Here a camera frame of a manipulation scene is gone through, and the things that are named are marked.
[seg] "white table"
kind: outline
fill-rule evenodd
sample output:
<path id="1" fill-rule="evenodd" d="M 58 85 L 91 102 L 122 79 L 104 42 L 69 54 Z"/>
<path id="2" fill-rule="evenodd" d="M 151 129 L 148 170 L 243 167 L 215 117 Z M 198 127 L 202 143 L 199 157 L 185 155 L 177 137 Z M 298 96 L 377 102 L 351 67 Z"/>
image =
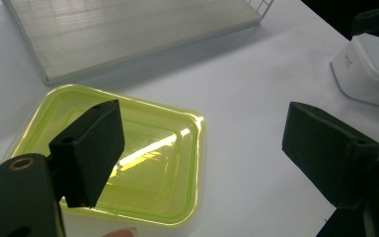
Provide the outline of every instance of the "white table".
<path id="1" fill-rule="evenodd" d="M 183 228 L 66 215 L 68 236 L 136 226 L 139 236 L 315 236 L 334 208 L 281 151 L 290 101 L 319 107 L 379 142 L 379 107 L 343 94 L 330 61 L 347 44 L 300 0 L 275 0 L 257 27 L 126 63 L 78 83 L 207 122 L 203 194 Z M 45 86 L 0 2 L 0 162 Z"/>

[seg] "yellow plastic tray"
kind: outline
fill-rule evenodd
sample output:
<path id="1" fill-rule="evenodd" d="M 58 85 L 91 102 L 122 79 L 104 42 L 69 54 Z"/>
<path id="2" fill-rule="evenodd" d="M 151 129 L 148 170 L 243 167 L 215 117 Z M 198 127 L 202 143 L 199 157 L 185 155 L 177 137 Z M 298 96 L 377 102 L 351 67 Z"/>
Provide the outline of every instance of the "yellow plastic tray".
<path id="1" fill-rule="evenodd" d="M 8 159 L 25 153 L 49 155 L 48 143 L 95 104 L 118 99 L 125 149 L 94 209 L 64 211 L 179 226 L 198 204 L 205 121 L 194 111 L 179 110 L 80 85 L 48 93 Z"/>

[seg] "white surface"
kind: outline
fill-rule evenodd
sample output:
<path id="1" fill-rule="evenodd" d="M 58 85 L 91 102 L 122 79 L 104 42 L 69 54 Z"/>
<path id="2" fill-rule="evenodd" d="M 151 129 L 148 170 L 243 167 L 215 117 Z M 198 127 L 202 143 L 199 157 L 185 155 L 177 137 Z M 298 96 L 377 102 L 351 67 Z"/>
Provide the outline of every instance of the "white surface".
<path id="1" fill-rule="evenodd" d="M 4 0 L 46 84 L 257 23 L 245 0 Z"/>
<path id="2" fill-rule="evenodd" d="M 262 23 L 126 63 L 83 84 L 193 109 L 207 122 L 204 192 L 182 229 L 139 236 L 315 236 L 334 208 L 281 151 L 290 101 L 317 106 L 379 141 L 379 107 L 347 97 L 330 62 L 348 41 L 300 0 L 276 0 Z M 0 3 L 0 161 L 52 87 Z M 66 217 L 69 236 L 129 223 Z"/>
<path id="3" fill-rule="evenodd" d="M 379 105 L 379 38 L 352 38 L 331 62 L 341 89 L 349 96 Z"/>

